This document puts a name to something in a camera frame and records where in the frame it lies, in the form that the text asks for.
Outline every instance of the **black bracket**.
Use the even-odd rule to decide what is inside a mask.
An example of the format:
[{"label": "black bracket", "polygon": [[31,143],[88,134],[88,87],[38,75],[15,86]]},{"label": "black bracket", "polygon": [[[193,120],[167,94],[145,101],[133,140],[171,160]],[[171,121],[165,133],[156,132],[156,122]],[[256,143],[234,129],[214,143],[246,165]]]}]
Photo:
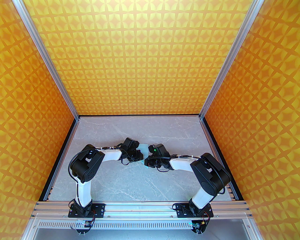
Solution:
[{"label": "black bracket", "polygon": [[212,212],[212,207],[208,203],[206,206],[201,209],[201,211],[198,214],[193,214],[190,210],[190,204],[189,203],[175,203],[173,205],[173,210],[176,211],[178,218],[212,218],[214,216],[214,213]]},{"label": "black bracket", "polygon": [[91,213],[85,217],[80,211],[79,209],[77,209],[76,207],[74,207],[74,204],[71,204],[70,210],[69,210],[69,214],[68,217],[69,218],[92,218],[93,217],[93,213],[95,212],[95,218],[103,218],[104,216],[104,212],[105,212],[105,204],[104,203],[93,203],[91,206]]}]

